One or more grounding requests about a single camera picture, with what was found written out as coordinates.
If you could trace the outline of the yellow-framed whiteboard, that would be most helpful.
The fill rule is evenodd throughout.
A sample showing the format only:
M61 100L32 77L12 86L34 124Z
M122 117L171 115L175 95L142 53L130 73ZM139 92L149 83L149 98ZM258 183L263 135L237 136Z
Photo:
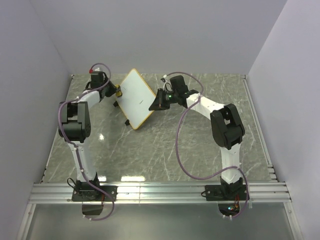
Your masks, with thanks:
M130 126L137 130L151 116L150 105L155 100L156 94L135 69L131 69L120 83L122 96L116 101Z

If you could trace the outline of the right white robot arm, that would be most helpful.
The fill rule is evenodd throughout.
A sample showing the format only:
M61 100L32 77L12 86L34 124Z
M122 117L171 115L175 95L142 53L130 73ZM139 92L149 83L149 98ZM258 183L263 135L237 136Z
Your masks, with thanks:
M182 122L188 111L193 110L210 120L212 136L220 147L222 170L219 171L220 193L226 200L232 200L244 186L246 177L240 169L240 148L245 135L237 107L230 104L217 103L203 96L201 91L189 89L182 72L173 72L170 80L163 77L164 86L159 88L151 111L168 110L172 104L185 108L180 117Z

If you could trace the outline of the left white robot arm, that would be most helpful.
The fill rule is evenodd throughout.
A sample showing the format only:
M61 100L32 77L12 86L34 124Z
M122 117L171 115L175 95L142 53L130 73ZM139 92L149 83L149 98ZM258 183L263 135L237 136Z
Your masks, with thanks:
M107 195L100 187L97 171L90 158L88 138L91 135L90 108L105 97L120 92L102 70L90 70L90 81L85 90L73 100L60 103L58 109L58 132L69 146L77 179L73 183L73 194L96 201Z

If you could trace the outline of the yellow bone-shaped eraser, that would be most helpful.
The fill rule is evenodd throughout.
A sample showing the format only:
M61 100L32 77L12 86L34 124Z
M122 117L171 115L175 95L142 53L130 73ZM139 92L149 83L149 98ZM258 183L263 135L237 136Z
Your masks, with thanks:
M117 98L121 97L123 95L122 90L121 90L121 86L117 84L115 86L115 88L116 88L115 96Z

